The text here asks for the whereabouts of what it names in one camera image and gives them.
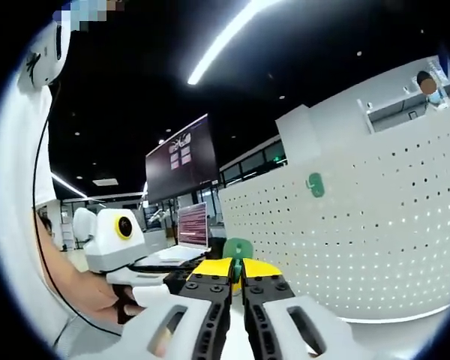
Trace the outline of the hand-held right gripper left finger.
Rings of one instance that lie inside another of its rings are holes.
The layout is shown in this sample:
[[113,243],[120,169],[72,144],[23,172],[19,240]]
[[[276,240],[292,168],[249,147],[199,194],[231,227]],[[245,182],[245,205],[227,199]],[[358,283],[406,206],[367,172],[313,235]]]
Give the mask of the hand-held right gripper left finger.
[[233,260],[205,259],[176,295],[160,295],[127,322],[123,359],[219,359],[230,328]]

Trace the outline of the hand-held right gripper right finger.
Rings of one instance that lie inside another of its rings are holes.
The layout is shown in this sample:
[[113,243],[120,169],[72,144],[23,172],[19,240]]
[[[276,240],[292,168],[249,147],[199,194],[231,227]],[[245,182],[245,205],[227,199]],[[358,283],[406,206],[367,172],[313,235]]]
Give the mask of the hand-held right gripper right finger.
[[244,324],[256,359],[359,359],[351,328],[273,265],[241,261]]

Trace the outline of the person's left hand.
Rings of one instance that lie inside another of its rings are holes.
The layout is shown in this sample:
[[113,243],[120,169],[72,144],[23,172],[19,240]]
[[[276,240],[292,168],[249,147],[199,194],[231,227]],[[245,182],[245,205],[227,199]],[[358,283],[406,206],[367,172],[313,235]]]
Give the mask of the person's left hand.
[[113,284],[111,289],[113,296],[107,306],[100,311],[110,322],[124,325],[145,310],[138,305],[130,286]]

